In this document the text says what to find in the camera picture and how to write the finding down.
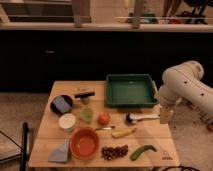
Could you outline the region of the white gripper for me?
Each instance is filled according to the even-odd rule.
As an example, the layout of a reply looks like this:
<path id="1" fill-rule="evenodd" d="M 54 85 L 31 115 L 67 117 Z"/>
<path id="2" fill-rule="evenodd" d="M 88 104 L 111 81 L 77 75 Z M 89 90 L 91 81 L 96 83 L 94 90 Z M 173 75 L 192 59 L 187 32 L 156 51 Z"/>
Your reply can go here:
<path id="1" fill-rule="evenodd" d="M 158 101 L 162 106 L 160 108 L 160 123 L 167 124 L 174 111 L 170 107 L 176 106 L 181 99 L 181 96 L 170 90 L 168 87 L 161 87 L 158 91 Z"/>

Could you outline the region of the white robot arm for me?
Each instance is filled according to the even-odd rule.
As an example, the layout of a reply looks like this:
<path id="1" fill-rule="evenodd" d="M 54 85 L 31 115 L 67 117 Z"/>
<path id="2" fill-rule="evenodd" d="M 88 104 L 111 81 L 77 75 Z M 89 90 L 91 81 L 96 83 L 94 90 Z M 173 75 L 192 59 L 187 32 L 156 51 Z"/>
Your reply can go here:
<path id="1" fill-rule="evenodd" d="M 162 74 L 163 85 L 156 93 L 160 104 L 160 123 L 167 124 L 174 107 L 185 98 L 206 113 L 203 121 L 213 124 L 213 88 L 201 82 L 204 75 L 202 65 L 187 61 L 167 68 Z"/>

